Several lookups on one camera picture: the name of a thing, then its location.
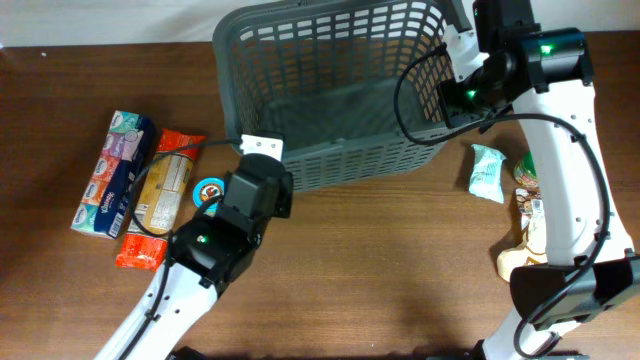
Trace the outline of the grey plastic basket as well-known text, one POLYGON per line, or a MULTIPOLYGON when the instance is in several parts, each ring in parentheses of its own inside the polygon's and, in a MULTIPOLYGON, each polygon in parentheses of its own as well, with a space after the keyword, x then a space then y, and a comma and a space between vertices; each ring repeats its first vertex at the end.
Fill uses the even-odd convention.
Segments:
POLYGON ((297 191, 410 172, 442 149, 433 50, 470 24, 459 1, 279 1, 216 26, 225 130, 284 139, 297 191))

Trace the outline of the small round blue tin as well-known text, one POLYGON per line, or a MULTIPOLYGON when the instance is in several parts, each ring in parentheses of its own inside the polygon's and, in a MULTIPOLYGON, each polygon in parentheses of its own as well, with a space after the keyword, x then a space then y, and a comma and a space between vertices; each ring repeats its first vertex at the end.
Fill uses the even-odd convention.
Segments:
POLYGON ((224 193, 225 184, 220 178, 210 177, 198 182, 192 193, 192 200, 197 208, 196 214, 213 216, 224 193))

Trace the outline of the spaghetti pack red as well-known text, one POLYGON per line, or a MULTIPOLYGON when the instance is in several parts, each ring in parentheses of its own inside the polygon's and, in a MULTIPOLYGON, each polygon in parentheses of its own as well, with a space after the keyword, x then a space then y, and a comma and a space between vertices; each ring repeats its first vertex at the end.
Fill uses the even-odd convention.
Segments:
POLYGON ((116 256, 118 267, 156 271, 164 261, 167 241, 158 234, 173 228, 198 154, 198 148, 181 150, 148 171, 134 214, 154 236, 146 235, 131 221, 116 256))

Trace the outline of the tissue multipack blue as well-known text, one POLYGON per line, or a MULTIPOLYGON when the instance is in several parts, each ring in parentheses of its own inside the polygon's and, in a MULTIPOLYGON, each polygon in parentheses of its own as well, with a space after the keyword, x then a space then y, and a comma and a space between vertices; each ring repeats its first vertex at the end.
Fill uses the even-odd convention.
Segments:
POLYGON ((70 228, 115 239, 126 217, 132 185, 157 134, 144 115, 114 112, 94 171, 70 228))

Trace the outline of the rice bag beige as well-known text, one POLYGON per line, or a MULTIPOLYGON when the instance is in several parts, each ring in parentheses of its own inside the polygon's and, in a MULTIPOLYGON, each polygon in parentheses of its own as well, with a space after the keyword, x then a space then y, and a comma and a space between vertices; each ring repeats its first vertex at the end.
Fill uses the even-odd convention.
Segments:
POLYGON ((516 188, 514 195, 521 218, 522 240, 497 257, 497 273, 506 282, 517 267, 545 264, 546 221, 541 194, 534 190, 516 188))

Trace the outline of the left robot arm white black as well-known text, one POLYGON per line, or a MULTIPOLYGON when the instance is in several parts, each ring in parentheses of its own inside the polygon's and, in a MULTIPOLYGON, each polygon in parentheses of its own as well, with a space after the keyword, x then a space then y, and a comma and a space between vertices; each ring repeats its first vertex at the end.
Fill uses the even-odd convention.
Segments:
POLYGON ((293 176, 249 154, 225 175, 214 215, 203 207, 168 238, 166 259, 98 359, 165 359, 252 263, 269 221, 291 213, 293 176))

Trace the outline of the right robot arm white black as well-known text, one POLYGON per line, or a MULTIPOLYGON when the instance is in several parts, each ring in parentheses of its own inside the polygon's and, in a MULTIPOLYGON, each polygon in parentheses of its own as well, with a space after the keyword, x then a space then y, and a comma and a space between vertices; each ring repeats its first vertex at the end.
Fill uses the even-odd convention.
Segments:
POLYGON ((444 41, 454 78, 442 107, 455 133, 520 124, 539 178, 547 259, 515 268, 513 307, 482 359, 542 359, 561 338, 639 292, 639 257, 618 217, 595 124, 585 35, 545 30, 527 1, 453 2, 444 41))

